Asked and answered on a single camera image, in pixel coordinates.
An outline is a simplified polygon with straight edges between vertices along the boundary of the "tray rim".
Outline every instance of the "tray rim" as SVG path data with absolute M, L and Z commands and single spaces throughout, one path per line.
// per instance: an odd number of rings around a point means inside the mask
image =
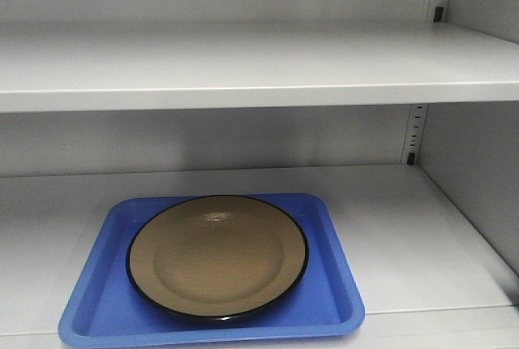
M 90 280 L 94 275 L 96 261 L 102 255 L 106 244 L 109 242 L 109 234 L 117 219 L 117 212 L 127 205 L 148 199 L 178 199 L 182 201 L 196 197 L 209 195 L 193 196 L 149 196 L 136 197 L 120 201 L 114 205 L 106 215 L 105 221 L 101 226 L 92 250 L 84 264 L 84 268 L 79 275 L 78 281 L 71 293 L 71 297 L 66 304 L 62 317 L 58 323 L 58 336 L 66 344 L 78 348 L 116 348 L 116 347 L 147 347 L 161 345 L 178 345 L 187 343 L 216 343 L 232 341 L 251 341 L 260 339 L 276 338 L 317 338 L 342 336 L 353 333 L 363 323 L 366 316 L 361 295 L 358 291 L 354 276 L 348 265 L 341 242 L 335 232 L 335 228 L 330 218 L 325 203 L 317 196 L 308 193 L 255 193 L 239 194 L 236 196 L 247 196 L 262 200 L 263 198 L 273 198 L 276 196 L 286 196 L 305 199 L 311 202 L 319 212 L 320 223 L 325 229 L 325 236 L 332 249 L 334 265 L 340 275 L 341 281 L 348 294 L 351 305 L 351 316 L 346 321 L 335 324 L 314 324 L 305 325 L 304 333 L 300 325 L 295 326 L 259 326 L 242 328 L 223 328 L 214 330 L 189 330 L 174 331 L 166 333 L 151 334 L 124 334 L 107 336 L 87 336 L 77 333 L 74 330 L 73 322 L 82 302 L 83 294 L 86 291 Z

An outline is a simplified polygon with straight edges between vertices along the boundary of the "shelf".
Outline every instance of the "shelf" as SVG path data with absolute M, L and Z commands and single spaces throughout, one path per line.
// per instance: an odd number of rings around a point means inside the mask
M 0 112 L 519 100 L 519 45 L 451 24 L 6 24 Z
M 497 307 L 368 315 L 360 334 L 323 340 L 192 344 L 197 349 L 480 349 L 517 347 L 519 308 Z M 2 349 L 70 349 L 56 333 L 0 336 Z M 179 346 L 160 347 L 175 349 Z
M 519 278 L 415 166 L 3 178 L 0 191 L 0 343 L 10 349 L 37 337 L 61 347 L 58 319 L 113 205 L 213 193 L 306 192 L 327 204 L 368 318 L 353 336 L 312 347 L 402 347 L 404 337 L 509 345 L 519 335 Z

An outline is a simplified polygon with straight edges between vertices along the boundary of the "blue tray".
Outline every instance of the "blue tray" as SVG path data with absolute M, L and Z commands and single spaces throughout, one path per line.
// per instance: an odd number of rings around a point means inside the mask
M 307 271 L 287 296 L 236 321 L 188 321 L 153 306 L 127 277 L 127 248 L 149 219 L 196 196 L 125 200 L 110 210 L 94 243 L 59 322 L 61 340 L 74 347 L 138 347 L 356 330 L 364 306 L 324 203 L 306 194 L 251 196 L 292 215 L 307 235 Z

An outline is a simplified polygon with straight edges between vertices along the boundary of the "tan plate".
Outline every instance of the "tan plate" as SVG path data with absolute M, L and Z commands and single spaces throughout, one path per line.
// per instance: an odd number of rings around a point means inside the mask
M 127 270 L 168 311 L 221 320 L 284 295 L 307 261 L 307 239 L 287 213 L 250 197 L 206 196 L 146 223 L 128 249 Z

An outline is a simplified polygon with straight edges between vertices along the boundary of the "plate center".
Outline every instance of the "plate center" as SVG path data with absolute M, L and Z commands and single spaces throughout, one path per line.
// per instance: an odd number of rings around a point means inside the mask
M 175 242 L 162 240 L 154 258 L 158 279 L 174 294 L 200 303 L 233 302 L 262 291 L 280 272 L 282 243 L 257 219 L 215 212 L 186 223 Z

